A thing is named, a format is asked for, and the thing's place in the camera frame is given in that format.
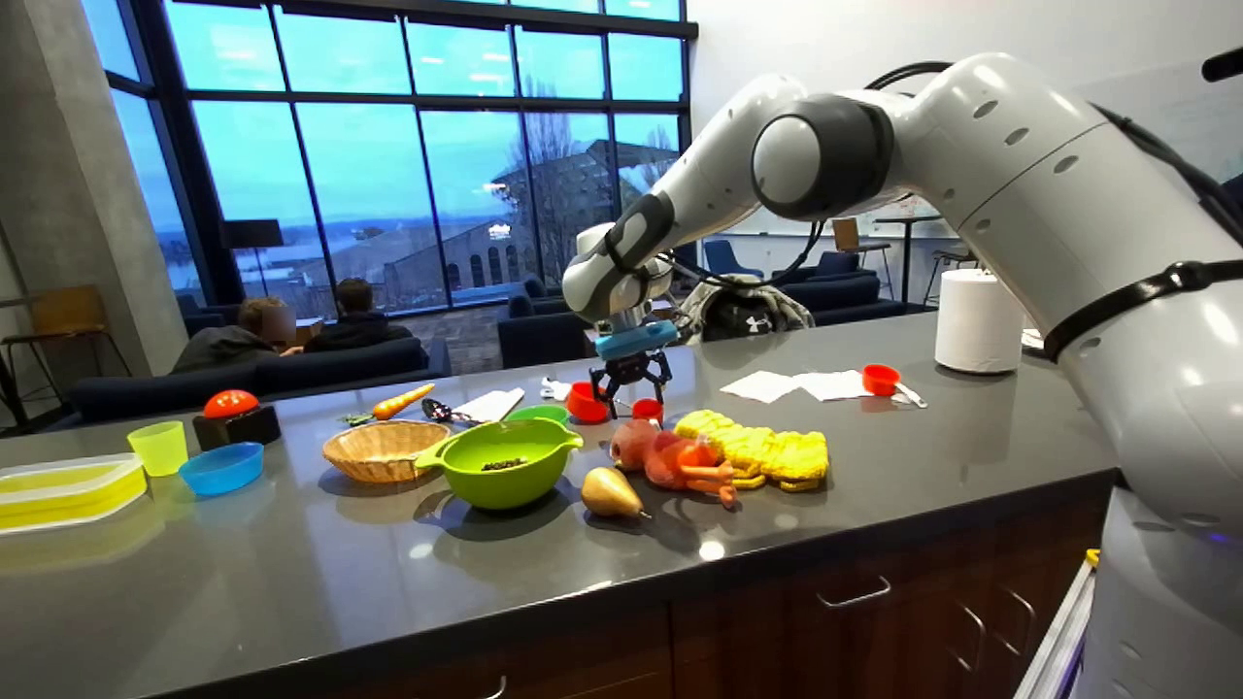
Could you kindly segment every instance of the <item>wooden cabinet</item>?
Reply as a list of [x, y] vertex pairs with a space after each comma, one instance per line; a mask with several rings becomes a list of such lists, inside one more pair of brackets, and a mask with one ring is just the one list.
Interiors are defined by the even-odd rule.
[[363, 699], [667, 699], [667, 606], [508, 623], [497, 643], [419, 658]]
[[645, 598], [608, 589], [377, 654], [363, 699], [1000, 699], [1090, 532], [1086, 502], [904, 526], [860, 551], [762, 555]]
[[1086, 504], [1057, 502], [894, 551], [771, 560], [752, 584], [677, 598], [670, 696], [1012, 696], [1083, 546]]

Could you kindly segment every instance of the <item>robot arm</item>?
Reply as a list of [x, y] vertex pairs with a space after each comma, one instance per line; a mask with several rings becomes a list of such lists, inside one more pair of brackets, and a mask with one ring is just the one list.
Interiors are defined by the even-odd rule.
[[642, 308], [667, 287], [662, 252], [752, 204], [812, 223], [881, 198], [894, 131], [873, 102], [895, 97], [806, 97], [784, 78], [745, 85], [620, 223], [577, 233], [566, 308], [590, 321]]
[[582, 318], [660, 287], [660, 252], [750, 204], [840, 219], [921, 195], [1021, 300], [1103, 425], [1131, 484], [1170, 520], [1243, 536], [1237, 230], [1095, 105], [1007, 57], [963, 57], [916, 97], [735, 97], [564, 274]]

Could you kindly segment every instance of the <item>person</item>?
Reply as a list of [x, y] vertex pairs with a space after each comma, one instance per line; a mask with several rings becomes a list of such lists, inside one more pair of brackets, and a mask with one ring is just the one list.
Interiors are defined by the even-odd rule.
[[340, 278], [337, 282], [337, 321], [322, 326], [305, 340], [305, 353], [355, 351], [355, 346], [377, 346], [377, 340], [393, 340], [393, 339], [412, 339], [412, 329], [393, 326], [372, 308], [372, 287], [363, 278]]
[[292, 353], [298, 353], [298, 346], [288, 346], [282, 302], [270, 295], [254, 295], [236, 308], [231, 326], [197, 329], [169, 373], [197, 373]]

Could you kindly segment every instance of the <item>couch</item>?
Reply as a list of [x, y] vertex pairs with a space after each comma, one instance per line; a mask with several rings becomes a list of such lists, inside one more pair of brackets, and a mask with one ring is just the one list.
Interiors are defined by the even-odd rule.
[[771, 282], [803, 302], [816, 326], [902, 313], [902, 302], [881, 300], [876, 272], [859, 267], [859, 252], [823, 252], [812, 267], [784, 272]]
[[446, 375], [446, 353], [424, 351], [419, 339], [393, 339], [362, 351], [270, 359], [251, 365], [225, 365], [205, 373], [166, 375], [84, 375], [69, 384], [69, 425], [138, 421], [166, 410], [192, 410], [217, 388], [247, 388], [258, 399], [305, 395], [335, 388], [394, 384]]
[[529, 287], [508, 300], [497, 321], [502, 365], [547, 365], [590, 359], [585, 321], [572, 313], [560, 291]]

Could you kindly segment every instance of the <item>gray countertop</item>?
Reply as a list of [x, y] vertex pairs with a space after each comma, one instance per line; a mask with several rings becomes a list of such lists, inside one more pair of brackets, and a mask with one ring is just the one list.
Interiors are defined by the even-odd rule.
[[[1024, 359], [1012, 375], [955, 375], [932, 365], [932, 326], [937, 313], [904, 313], [670, 351], [667, 414], [719, 409], [737, 425], [823, 430], [833, 484], [756, 491], [737, 513], [642, 491], [648, 527], [590, 526], [574, 502], [582, 475], [608, 461], [598, 445], [608, 427], [582, 427], [585, 445], [556, 498], [482, 515], [446, 498], [442, 476], [367, 494], [322, 461], [322, 439], [393, 388], [288, 399], [269, 476], [247, 494], [190, 502], [163, 482], [99, 526], [5, 536], [0, 689], [24, 699], [174, 691], [1115, 469], [1090, 414], [1046, 362]], [[894, 362], [926, 409], [719, 391], [752, 369], [860, 362]], [[534, 395], [541, 375], [577, 382], [594, 365], [446, 375], [434, 395]], [[125, 450], [125, 425], [5, 439], [0, 465], [112, 450]]]

